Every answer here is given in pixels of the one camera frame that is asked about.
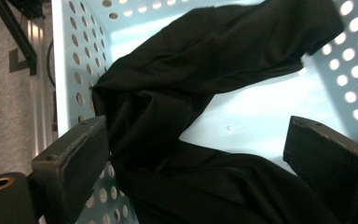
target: black bracket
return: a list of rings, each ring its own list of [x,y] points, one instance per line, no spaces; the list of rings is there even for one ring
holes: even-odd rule
[[[29,20],[43,17],[42,2],[30,0],[9,0],[9,2]],[[6,0],[0,0],[0,17],[24,55],[28,67],[30,68],[30,75],[36,75],[36,52],[14,17]]]

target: black fabric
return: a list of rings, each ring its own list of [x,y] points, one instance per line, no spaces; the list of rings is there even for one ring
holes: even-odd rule
[[[93,100],[140,223],[338,223],[272,162],[178,138],[214,94],[298,71],[342,30],[331,0],[198,8],[114,62]]]

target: perforated basket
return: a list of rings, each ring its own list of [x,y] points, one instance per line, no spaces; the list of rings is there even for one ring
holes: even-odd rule
[[[59,134],[94,117],[90,86],[117,58],[195,7],[230,0],[58,0],[53,4]],[[216,95],[181,139],[258,154],[290,171],[282,151],[290,116],[318,120],[358,142],[358,1],[336,0],[345,32],[298,73]],[[137,223],[106,165],[78,223]]]

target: black cable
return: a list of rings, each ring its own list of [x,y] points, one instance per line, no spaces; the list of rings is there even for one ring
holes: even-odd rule
[[[48,79],[51,82],[51,85],[53,85],[53,87],[55,87],[55,82],[53,77],[51,76],[51,72],[50,72],[50,54],[51,54],[51,50],[53,49],[53,40],[51,40],[50,45],[48,45],[48,57],[47,57],[47,69],[48,69]]]

